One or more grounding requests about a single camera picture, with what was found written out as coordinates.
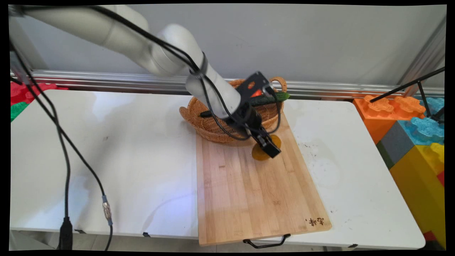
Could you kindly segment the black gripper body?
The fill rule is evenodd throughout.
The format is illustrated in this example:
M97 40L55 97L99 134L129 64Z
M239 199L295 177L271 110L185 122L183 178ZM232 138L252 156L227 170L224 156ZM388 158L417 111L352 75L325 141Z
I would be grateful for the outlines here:
M241 138L252 136L257 138L263 134L262 117L250 104L241 105L232 113L233 118L228 117L226 124L232 128Z

